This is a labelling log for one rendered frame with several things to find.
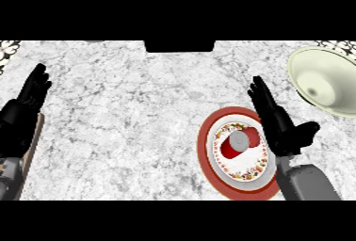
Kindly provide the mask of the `red-rimmed floral plate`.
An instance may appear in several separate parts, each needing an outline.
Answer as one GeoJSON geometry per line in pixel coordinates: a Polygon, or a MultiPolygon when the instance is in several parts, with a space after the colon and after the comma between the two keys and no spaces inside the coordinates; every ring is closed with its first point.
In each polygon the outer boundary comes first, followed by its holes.
{"type": "Polygon", "coordinates": [[[210,114],[197,152],[205,178],[228,198],[250,201],[275,196],[275,155],[253,110],[231,106],[210,114]]]}

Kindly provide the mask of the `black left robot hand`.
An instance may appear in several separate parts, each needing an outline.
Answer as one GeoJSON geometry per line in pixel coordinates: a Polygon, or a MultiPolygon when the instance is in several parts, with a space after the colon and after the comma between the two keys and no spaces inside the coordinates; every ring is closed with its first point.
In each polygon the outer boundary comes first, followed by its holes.
{"type": "Polygon", "coordinates": [[[22,90],[0,110],[0,158],[22,157],[30,150],[37,114],[52,87],[46,66],[39,63],[25,80],[22,90]]]}

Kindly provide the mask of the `black and white patterned object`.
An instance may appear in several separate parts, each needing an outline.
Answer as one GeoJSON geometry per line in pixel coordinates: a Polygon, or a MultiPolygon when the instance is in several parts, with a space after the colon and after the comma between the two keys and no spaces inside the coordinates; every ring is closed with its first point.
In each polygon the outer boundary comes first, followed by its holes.
{"type": "Polygon", "coordinates": [[[0,75],[5,72],[12,56],[15,55],[21,46],[19,40],[0,40],[0,75]]]}
{"type": "Polygon", "coordinates": [[[327,47],[356,60],[356,40],[316,40],[319,47],[327,47]]]}

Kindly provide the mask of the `black appliance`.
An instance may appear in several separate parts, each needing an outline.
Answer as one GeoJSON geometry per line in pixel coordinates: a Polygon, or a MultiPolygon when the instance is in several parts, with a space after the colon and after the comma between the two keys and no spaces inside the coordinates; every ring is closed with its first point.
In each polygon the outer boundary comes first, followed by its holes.
{"type": "Polygon", "coordinates": [[[214,40],[146,40],[149,53],[211,52],[214,40]]]}

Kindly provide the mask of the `pale green bowl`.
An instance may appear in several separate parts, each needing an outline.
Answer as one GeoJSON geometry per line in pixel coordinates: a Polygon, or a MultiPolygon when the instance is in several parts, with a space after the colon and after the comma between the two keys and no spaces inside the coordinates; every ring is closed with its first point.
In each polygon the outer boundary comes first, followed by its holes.
{"type": "Polygon", "coordinates": [[[303,99],[328,113],[356,119],[356,60],[310,46],[290,55],[287,72],[303,99]]]}

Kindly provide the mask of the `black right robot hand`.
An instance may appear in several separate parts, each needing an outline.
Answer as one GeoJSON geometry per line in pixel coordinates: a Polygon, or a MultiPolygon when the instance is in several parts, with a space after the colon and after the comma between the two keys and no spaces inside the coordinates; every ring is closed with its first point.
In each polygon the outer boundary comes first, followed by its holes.
{"type": "Polygon", "coordinates": [[[273,154],[276,156],[299,155],[300,149],[313,144],[321,125],[315,121],[294,125],[290,114],[275,102],[260,76],[253,77],[248,95],[262,120],[265,136],[273,154]]]}

